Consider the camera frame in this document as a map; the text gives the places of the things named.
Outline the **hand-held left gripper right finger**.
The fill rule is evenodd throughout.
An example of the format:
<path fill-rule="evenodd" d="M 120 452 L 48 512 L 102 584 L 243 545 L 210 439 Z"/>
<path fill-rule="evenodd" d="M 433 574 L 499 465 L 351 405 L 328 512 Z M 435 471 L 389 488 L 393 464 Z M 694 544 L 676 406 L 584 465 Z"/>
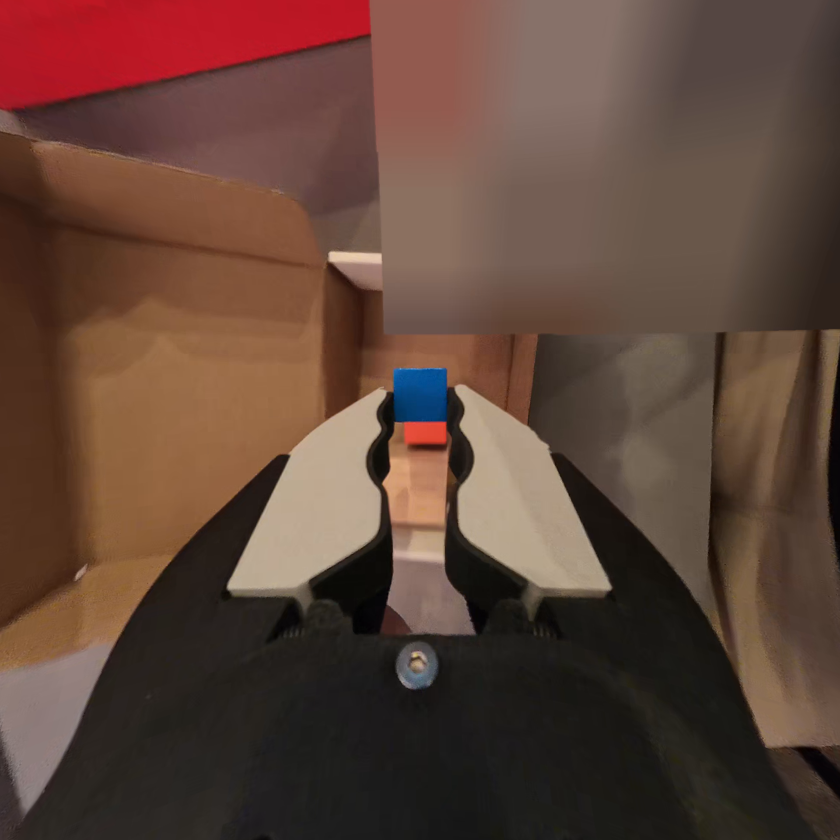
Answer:
<path fill-rule="evenodd" d="M 448 391 L 445 572 L 470 614 L 504 601 L 526 614 L 552 599 L 613 590 L 550 447 L 467 385 Z"/>

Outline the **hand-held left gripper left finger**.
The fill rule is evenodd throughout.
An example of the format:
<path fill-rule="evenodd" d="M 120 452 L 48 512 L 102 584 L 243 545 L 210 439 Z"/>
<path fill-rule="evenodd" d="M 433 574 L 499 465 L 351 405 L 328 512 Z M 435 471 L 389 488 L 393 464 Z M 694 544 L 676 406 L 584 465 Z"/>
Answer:
<path fill-rule="evenodd" d="M 231 596 L 286 597 L 303 611 L 327 600 L 353 614 L 390 587 L 392 415 L 379 388 L 291 450 L 228 579 Z"/>

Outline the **blue cube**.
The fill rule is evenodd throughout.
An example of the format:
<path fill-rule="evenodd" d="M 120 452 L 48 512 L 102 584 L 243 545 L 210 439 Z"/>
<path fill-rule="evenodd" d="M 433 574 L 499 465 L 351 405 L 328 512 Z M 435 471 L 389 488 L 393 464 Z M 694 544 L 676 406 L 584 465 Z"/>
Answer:
<path fill-rule="evenodd" d="M 443 423 L 447 420 L 446 368 L 395 368 L 392 393 L 394 419 L 398 423 Z"/>

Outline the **brown cardboard box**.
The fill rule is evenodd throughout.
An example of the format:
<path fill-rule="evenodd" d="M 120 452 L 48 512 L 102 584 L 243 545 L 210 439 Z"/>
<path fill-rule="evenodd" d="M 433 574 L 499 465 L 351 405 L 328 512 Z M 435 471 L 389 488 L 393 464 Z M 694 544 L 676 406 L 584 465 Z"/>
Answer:
<path fill-rule="evenodd" d="M 528 419 L 537 337 L 386 335 L 281 192 L 2 131 L 2 671 L 113 643 L 275 456 L 403 366 Z"/>

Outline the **red box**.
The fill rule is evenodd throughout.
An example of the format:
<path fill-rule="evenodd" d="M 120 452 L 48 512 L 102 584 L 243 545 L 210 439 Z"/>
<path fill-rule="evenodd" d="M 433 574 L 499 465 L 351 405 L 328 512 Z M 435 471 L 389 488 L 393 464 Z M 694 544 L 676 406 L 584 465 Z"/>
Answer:
<path fill-rule="evenodd" d="M 367 1 L 2 1 L 1 107 L 62 102 L 370 33 Z"/>

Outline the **beige curtain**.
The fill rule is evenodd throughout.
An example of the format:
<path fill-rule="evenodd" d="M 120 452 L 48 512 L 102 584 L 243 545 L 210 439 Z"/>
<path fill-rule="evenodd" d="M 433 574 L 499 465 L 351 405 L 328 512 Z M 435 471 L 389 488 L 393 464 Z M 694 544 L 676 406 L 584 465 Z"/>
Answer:
<path fill-rule="evenodd" d="M 717 362 L 710 561 L 723 643 L 768 746 L 837 746 L 838 331 L 725 333 Z"/>

